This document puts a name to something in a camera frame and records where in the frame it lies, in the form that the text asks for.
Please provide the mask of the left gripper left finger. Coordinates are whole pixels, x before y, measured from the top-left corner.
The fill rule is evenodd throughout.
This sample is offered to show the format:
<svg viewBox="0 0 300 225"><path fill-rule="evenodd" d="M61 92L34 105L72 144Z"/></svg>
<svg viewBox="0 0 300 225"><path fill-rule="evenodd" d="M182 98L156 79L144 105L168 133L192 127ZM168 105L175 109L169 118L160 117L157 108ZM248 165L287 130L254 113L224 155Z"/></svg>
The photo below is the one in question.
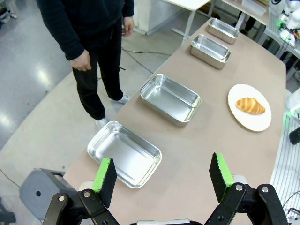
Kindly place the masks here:
<svg viewBox="0 0 300 225"><path fill-rule="evenodd" d="M56 193L50 202L43 225L80 225L90 219L94 225L117 225L108 210L117 172L112 158L104 158L91 188L73 194Z"/></svg>

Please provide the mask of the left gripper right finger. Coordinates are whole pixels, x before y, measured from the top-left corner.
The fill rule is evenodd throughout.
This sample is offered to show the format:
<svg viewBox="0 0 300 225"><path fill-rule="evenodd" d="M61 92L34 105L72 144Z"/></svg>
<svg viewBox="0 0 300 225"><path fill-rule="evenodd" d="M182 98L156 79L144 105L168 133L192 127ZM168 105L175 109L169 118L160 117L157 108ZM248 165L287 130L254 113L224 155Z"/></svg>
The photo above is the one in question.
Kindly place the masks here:
<svg viewBox="0 0 300 225"><path fill-rule="evenodd" d="M231 174L222 153L213 153L209 173L218 206L204 225L230 225L237 213L247 214L252 225L288 225L271 184L250 187L243 176Z"/></svg>

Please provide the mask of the golden croissant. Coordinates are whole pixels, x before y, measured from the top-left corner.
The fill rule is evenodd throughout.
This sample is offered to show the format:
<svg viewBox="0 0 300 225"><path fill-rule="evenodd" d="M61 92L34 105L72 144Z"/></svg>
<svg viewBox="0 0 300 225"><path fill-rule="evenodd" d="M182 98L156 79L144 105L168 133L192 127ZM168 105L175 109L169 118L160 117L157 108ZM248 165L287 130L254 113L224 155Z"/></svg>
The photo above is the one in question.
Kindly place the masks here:
<svg viewBox="0 0 300 225"><path fill-rule="evenodd" d="M241 111L251 115L261 115L265 113L265 108L253 97L239 99L236 107Z"/></svg>

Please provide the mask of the person's left forearm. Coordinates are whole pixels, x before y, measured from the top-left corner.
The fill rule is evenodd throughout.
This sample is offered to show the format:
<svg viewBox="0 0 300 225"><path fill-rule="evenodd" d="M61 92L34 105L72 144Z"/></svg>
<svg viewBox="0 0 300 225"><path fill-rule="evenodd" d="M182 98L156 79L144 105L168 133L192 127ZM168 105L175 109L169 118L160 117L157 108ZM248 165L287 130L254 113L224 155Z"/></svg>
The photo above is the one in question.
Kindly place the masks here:
<svg viewBox="0 0 300 225"><path fill-rule="evenodd" d="M134 0L122 0L122 16L132 17L134 15Z"/></svg>

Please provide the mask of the person's right forearm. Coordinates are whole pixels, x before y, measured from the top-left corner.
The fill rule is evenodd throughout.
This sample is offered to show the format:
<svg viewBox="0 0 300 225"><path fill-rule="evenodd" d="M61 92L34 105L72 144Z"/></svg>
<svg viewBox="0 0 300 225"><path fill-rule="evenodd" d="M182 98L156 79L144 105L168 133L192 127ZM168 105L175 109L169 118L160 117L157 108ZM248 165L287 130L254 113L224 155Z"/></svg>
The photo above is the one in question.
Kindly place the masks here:
<svg viewBox="0 0 300 225"><path fill-rule="evenodd" d="M68 60L75 60L84 52L84 47L65 14L43 15L42 17L50 34L59 44Z"/></svg>

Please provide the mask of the steel rectangular container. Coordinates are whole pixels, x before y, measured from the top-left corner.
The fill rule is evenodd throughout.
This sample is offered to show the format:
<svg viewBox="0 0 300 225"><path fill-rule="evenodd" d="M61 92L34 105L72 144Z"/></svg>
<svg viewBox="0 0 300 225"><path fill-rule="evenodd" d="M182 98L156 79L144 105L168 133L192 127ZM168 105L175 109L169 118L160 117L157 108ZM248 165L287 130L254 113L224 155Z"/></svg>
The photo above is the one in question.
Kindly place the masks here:
<svg viewBox="0 0 300 225"><path fill-rule="evenodd" d="M233 45L236 39L239 37L239 30L235 27L217 19L212 18L208 23L207 32L222 41Z"/></svg>
<svg viewBox="0 0 300 225"><path fill-rule="evenodd" d="M231 51L224 45L200 34L191 42L190 54L216 69L222 69L228 62Z"/></svg>
<svg viewBox="0 0 300 225"><path fill-rule="evenodd" d="M87 152L99 164L112 158L118 179L135 189L145 185L162 160L160 149L116 120L96 133Z"/></svg>
<svg viewBox="0 0 300 225"><path fill-rule="evenodd" d="M148 107L178 127L191 121L202 102L196 92L164 74L145 83L140 96Z"/></svg>

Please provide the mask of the person's right hand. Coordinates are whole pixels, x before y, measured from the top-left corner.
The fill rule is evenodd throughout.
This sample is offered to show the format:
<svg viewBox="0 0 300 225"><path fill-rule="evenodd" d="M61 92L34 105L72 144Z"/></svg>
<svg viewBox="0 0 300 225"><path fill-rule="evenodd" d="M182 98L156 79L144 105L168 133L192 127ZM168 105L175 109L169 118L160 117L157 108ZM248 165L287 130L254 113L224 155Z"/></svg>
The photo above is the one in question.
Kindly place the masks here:
<svg viewBox="0 0 300 225"><path fill-rule="evenodd" d="M90 54L88 51L84 50L83 53L77 58L70 60L72 68L79 71L91 70L90 64Z"/></svg>

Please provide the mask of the person's left hand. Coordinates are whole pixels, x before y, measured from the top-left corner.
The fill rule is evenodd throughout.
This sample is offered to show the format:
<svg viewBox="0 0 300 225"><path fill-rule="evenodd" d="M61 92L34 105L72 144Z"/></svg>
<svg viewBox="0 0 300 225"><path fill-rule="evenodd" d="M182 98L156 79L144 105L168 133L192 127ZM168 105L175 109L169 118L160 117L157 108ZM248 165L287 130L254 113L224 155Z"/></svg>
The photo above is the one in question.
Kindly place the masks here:
<svg viewBox="0 0 300 225"><path fill-rule="evenodd" d="M133 30L135 27L133 17L132 16L124 17L123 18L123 26L124 26L124 28L122 30L123 37L129 37L133 33Z"/></svg>

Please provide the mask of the white right shoe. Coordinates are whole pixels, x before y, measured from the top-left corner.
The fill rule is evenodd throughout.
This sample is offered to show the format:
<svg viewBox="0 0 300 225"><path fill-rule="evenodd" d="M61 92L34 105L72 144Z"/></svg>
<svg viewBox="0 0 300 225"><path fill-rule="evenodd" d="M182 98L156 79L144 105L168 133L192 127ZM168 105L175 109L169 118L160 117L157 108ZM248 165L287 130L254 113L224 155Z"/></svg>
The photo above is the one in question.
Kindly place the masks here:
<svg viewBox="0 0 300 225"><path fill-rule="evenodd" d="M99 130L102 129L108 122L109 120L106 117L100 120L95 120L96 126Z"/></svg>

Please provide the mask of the white shoe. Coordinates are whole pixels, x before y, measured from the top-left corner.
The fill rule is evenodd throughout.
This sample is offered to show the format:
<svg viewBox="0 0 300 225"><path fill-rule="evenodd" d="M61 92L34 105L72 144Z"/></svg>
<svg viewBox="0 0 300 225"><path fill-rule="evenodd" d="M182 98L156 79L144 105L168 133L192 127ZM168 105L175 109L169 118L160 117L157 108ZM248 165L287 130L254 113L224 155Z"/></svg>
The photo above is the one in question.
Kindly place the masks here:
<svg viewBox="0 0 300 225"><path fill-rule="evenodd" d="M120 104L126 104L129 100L131 99L131 96L125 92L123 92L123 96L120 100L113 100L113 102L117 102L117 103L120 103Z"/></svg>
<svg viewBox="0 0 300 225"><path fill-rule="evenodd" d="M102 129L108 122L109 120L106 117L100 120L95 120L96 126L99 130Z"/></svg>

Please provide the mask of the white scalloped plate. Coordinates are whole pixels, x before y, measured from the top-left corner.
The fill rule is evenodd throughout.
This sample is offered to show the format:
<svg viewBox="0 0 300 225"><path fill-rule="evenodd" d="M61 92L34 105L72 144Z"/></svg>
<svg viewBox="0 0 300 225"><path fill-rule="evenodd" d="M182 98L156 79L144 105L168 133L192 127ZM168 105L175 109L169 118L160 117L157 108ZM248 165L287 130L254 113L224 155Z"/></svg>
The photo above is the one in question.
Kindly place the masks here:
<svg viewBox="0 0 300 225"><path fill-rule="evenodd" d="M265 112L253 115L242 111L236 106L236 103L243 98L254 98L265 108ZM269 127L272 118L269 102L264 95L254 87L248 84L236 84L232 86L228 92L227 102L234 118L245 128L260 132Z"/></svg>

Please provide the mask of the grey plastic stool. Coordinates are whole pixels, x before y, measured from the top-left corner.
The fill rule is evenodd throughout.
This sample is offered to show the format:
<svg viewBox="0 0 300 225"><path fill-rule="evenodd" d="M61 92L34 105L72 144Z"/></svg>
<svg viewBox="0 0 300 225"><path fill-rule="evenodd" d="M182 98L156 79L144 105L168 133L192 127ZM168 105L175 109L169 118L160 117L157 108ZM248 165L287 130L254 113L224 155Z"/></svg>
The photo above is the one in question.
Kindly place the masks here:
<svg viewBox="0 0 300 225"><path fill-rule="evenodd" d="M64 172L43 168L33 169L19 188L19 198L39 220L44 220L56 193L73 196L76 190L63 179Z"/></svg>

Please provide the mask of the black cylindrical device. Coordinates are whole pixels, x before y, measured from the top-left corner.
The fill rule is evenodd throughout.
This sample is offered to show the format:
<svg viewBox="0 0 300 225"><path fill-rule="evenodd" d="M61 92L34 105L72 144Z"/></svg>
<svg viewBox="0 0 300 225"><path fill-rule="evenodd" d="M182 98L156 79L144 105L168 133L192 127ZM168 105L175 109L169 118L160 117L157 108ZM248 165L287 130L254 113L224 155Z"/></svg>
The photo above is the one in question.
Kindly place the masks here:
<svg viewBox="0 0 300 225"><path fill-rule="evenodd" d="M290 143L292 143L293 145L296 145L300 142L300 127L298 127L289 134L289 140Z"/></svg>

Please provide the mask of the white left shoe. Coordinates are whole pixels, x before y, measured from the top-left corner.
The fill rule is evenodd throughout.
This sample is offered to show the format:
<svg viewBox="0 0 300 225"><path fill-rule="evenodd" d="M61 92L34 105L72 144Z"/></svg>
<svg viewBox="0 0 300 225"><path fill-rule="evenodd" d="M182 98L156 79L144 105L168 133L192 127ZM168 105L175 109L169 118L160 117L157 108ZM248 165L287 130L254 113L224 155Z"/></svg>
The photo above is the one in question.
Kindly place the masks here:
<svg viewBox="0 0 300 225"><path fill-rule="evenodd" d="M129 100L131 99L131 96L125 92L123 92L123 96L120 100L113 100L113 102L117 102L117 103L120 103L120 104L126 104Z"/></svg>

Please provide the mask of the person in black clothes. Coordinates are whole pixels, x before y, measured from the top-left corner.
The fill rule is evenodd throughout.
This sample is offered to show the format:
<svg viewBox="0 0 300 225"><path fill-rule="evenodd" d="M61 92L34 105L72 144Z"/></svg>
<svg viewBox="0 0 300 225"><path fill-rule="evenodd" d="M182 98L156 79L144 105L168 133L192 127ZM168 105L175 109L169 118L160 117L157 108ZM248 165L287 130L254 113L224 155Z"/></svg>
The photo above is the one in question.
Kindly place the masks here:
<svg viewBox="0 0 300 225"><path fill-rule="evenodd" d="M97 93L98 80L103 81L110 99L120 100L123 96L120 88L122 0L37 0L37 6L41 16L65 14L68 17L81 45L90 54L91 70L72 68L79 99L94 120L106 117Z"/></svg>

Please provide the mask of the large white table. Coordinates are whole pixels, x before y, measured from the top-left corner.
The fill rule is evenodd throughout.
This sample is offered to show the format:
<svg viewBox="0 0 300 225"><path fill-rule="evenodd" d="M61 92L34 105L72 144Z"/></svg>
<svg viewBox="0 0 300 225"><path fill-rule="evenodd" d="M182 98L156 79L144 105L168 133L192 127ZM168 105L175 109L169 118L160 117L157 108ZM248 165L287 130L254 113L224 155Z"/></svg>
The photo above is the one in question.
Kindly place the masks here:
<svg viewBox="0 0 300 225"><path fill-rule="evenodd" d="M182 38L182 43L185 43L185 41L187 41L190 37L190 29L192 27L192 23L195 17L195 14L197 12L198 9L200 9L202 6L204 6L205 4L211 2L211 7L209 8L209 12L206 16L208 16L209 18L212 15L212 11L213 8L215 6L215 3L217 0L162 0L164 2L176 5L178 7L181 7L183 9L186 9L188 11L190 11L189 17L188 17L188 21L186 24L186 28L185 28L185 32L182 32L178 29L172 28L172 31L180 34L181 36L183 36Z"/></svg>

